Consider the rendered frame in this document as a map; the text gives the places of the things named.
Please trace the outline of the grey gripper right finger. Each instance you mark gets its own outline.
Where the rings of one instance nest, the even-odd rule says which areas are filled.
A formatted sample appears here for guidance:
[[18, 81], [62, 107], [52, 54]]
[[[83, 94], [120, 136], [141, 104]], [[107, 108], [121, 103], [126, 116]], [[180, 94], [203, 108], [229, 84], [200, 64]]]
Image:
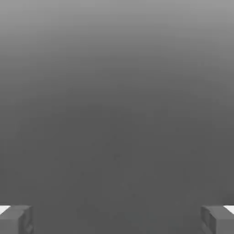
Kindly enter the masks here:
[[201, 206], [203, 234], [234, 234], [234, 205]]

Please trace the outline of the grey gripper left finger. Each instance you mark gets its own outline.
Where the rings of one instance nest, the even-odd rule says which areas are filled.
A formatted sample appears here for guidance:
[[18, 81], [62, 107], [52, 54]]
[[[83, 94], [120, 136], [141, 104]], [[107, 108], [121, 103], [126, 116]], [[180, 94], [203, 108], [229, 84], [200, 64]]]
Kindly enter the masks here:
[[33, 206], [0, 205], [0, 234], [34, 234]]

